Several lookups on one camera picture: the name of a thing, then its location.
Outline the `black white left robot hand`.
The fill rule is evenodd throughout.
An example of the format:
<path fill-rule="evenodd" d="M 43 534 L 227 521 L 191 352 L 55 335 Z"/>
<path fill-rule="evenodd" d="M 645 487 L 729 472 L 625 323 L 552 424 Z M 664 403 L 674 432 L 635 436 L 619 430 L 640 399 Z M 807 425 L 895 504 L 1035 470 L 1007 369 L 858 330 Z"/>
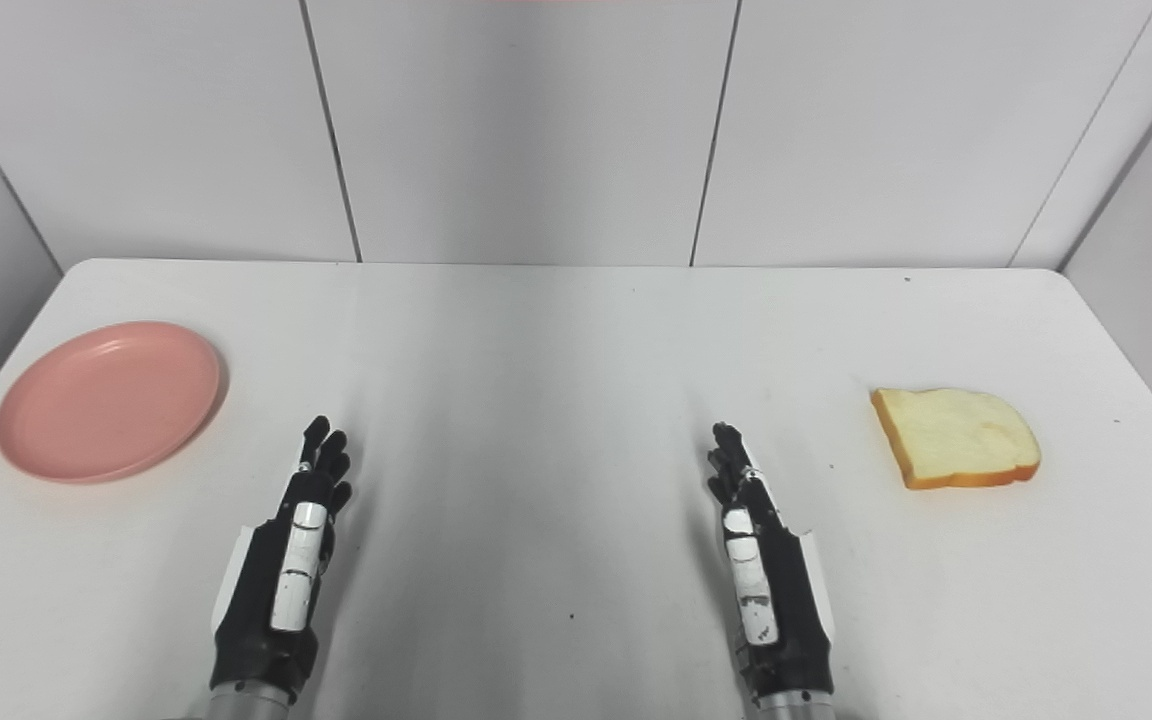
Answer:
<path fill-rule="evenodd" d="M 305 691 L 319 642 L 314 609 L 351 500 L 343 430 L 316 416 L 273 518 L 251 530 L 218 629 L 207 715 L 285 719 Z"/>

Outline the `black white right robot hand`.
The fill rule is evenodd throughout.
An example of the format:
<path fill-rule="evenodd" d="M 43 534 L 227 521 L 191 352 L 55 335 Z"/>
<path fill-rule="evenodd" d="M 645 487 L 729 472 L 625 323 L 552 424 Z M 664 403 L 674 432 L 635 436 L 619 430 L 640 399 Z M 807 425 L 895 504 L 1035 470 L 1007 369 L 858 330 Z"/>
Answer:
<path fill-rule="evenodd" d="M 710 495 L 738 611 L 738 675 L 759 719 L 835 719 L 832 607 L 812 533 L 796 533 L 736 427 L 717 420 Z"/>

